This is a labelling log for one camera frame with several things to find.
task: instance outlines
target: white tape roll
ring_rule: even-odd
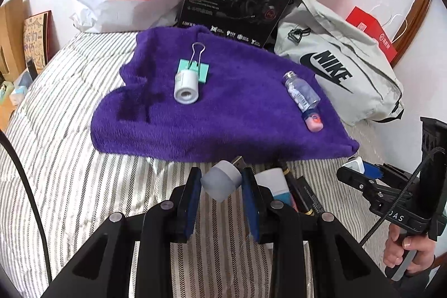
[[[180,104],[193,104],[198,99],[196,71],[182,70],[175,75],[174,99]]]
[[[242,184],[242,175],[230,162],[220,161],[200,179],[200,182],[208,195],[217,202],[222,202]]]

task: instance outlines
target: striped bed sheet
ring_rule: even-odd
[[[92,114],[100,100],[123,83],[119,67],[136,46],[136,33],[79,34],[37,78],[14,113],[7,136],[30,180],[48,240],[53,277],[113,212],[131,216],[169,198],[184,184],[192,166],[153,158],[97,152],[90,138]],[[347,127],[359,155],[381,163],[374,129],[366,122]],[[339,183],[345,158],[294,161],[326,210],[360,240],[376,221],[361,193]],[[264,166],[253,166],[256,172]],[[381,264],[387,235],[381,227],[365,245]],[[306,245],[308,296],[312,275]],[[136,257],[129,296],[134,295]],[[249,235],[238,190],[223,203],[202,193],[196,226],[187,244],[171,245],[173,293],[183,297],[268,297],[271,251]],[[25,191],[5,151],[0,151],[0,264],[23,297],[47,288],[43,251]]]

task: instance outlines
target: teal binder clip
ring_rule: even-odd
[[[197,61],[194,61],[194,56],[195,56],[194,46],[198,45],[198,44],[202,46],[202,50],[200,51],[200,54],[198,56],[198,62],[197,62]],[[182,70],[196,71],[197,75],[198,75],[199,82],[204,84],[206,82],[206,77],[208,75],[208,69],[210,66],[200,62],[203,51],[205,51],[205,45],[201,42],[194,42],[193,43],[193,55],[192,55],[191,59],[189,61],[181,59],[180,64],[178,65],[177,73],[179,73]]]

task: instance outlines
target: fuzzy purple towel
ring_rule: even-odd
[[[174,77],[191,45],[206,46],[206,84],[192,105],[174,100]],[[281,79],[293,70],[321,97],[325,125],[311,133]],[[126,86],[100,102],[92,124],[101,152],[178,162],[217,162],[242,155],[248,163],[352,156],[347,135],[314,74],[265,50],[215,36],[205,27],[159,27],[137,35],[132,60],[120,75]]]

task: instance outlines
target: finger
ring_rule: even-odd
[[[385,253],[400,257],[404,255],[404,252],[405,252],[404,248],[402,246],[397,245],[391,239],[388,239],[385,242]]]
[[[423,267],[423,270],[429,268],[434,261],[433,251],[418,251],[413,259],[413,263]]]
[[[405,238],[402,246],[405,250],[434,251],[436,242],[426,235],[418,235]]]
[[[394,265],[401,265],[404,258],[402,256],[394,256],[394,255],[384,255],[384,260],[388,260],[390,263]]]
[[[401,233],[401,228],[395,224],[390,224],[388,227],[388,236],[392,241],[399,239],[399,234]]]
[[[389,267],[389,268],[391,268],[391,269],[394,268],[394,267],[396,266],[396,264],[390,262],[388,259],[385,259],[385,258],[384,258],[384,263],[385,263],[385,265],[386,265],[387,267]]]
[[[407,272],[410,274],[416,274],[416,273],[420,273],[423,270],[425,270],[426,268],[424,268],[421,265],[418,264],[414,264],[413,262],[410,263],[410,265],[407,268]]]

